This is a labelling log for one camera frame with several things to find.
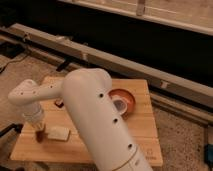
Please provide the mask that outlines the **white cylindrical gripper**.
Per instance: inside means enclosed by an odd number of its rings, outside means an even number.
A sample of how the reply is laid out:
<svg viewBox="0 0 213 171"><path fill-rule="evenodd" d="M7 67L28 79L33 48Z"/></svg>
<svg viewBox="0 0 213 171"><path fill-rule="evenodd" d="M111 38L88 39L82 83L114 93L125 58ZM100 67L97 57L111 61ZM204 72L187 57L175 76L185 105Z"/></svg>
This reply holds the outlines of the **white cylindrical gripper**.
<svg viewBox="0 0 213 171"><path fill-rule="evenodd" d="M45 132L46 124L44 124L44 111L41 107L38 107L34 112L23 114L24 119L34 128L34 132L37 135L40 132Z"/></svg>

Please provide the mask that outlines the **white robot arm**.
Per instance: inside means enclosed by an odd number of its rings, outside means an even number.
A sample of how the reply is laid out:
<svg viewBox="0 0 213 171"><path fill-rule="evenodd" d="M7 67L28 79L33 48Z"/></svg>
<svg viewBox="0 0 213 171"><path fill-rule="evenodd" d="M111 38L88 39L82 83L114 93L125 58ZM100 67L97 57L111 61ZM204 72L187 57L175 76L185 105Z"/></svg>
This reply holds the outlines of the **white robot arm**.
<svg viewBox="0 0 213 171"><path fill-rule="evenodd" d="M153 171L109 96L112 78L103 69L77 69L48 85L25 80L8 99L36 106L62 98L81 139L99 171Z"/></svg>

